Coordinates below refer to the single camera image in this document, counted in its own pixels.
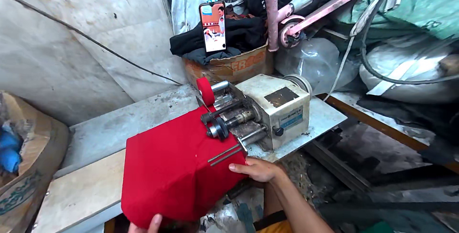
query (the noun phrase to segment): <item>red fabric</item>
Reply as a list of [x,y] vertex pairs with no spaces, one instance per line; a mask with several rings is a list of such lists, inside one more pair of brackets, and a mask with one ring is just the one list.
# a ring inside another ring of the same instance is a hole
[[245,163],[242,152],[213,167],[207,162],[237,142],[207,136],[200,120],[206,112],[199,107],[127,140],[121,208],[138,227],[147,228],[156,213],[198,220],[245,177],[228,169]]
[[198,90],[201,91],[202,100],[206,106],[211,106],[215,103],[215,95],[213,94],[210,82],[206,77],[202,77],[196,80]]

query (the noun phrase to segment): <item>smartphone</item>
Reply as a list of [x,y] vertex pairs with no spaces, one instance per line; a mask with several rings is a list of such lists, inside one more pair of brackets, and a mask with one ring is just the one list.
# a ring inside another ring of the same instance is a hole
[[199,16],[206,55],[226,50],[225,3],[222,1],[203,3],[199,5]]

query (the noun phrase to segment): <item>black knob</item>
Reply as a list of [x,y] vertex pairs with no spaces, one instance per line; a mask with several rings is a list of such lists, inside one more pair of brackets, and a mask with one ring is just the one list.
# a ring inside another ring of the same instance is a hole
[[274,134],[278,137],[281,137],[284,134],[284,128],[274,128],[273,127]]

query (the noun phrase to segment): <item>machine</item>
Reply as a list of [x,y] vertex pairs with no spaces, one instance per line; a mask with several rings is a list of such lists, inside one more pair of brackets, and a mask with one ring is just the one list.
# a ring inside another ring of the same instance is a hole
[[309,101],[312,88],[300,75],[276,78],[259,74],[234,86],[223,81],[210,86],[206,78],[197,81],[200,105],[213,104],[215,112],[201,116],[209,137],[226,139],[231,132],[238,144],[209,159],[211,165],[247,146],[259,142],[272,151],[308,129]]

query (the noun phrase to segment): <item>hand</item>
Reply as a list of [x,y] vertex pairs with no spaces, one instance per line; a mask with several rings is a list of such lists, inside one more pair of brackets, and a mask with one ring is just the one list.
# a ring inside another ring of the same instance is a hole
[[236,173],[247,174],[250,178],[262,183],[269,182],[277,175],[283,173],[280,167],[266,160],[246,158],[246,164],[247,166],[230,164],[229,170]]
[[162,220],[163,216],[161,214],[156,214],[153,217],[152,222],[150,223],[150,227],[148,227],[148,230],[139,228],[138,226],[131,223],[131,225],[129,226],[128,233],[158,233],[159,225],[161,224]]

